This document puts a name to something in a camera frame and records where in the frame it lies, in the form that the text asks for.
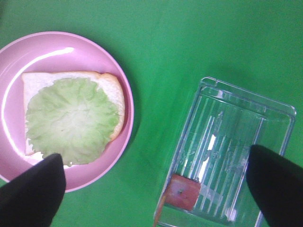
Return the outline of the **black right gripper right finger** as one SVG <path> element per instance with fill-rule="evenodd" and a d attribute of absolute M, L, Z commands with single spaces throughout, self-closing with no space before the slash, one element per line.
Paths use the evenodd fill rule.
<path fill-rule="evenodd" d="M 272 150 L 250 148 L 246 180 L 271 227 L 303 225 L 303 169 Z"/>

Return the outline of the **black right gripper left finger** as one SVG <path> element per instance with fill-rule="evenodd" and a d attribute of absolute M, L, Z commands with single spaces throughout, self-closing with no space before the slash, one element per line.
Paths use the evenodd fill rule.
<path fill-rule="evenodd" d="M 52 154 L 0 188 L 0 225 L 49 227 L 65 189 L 62 157 Z"/>

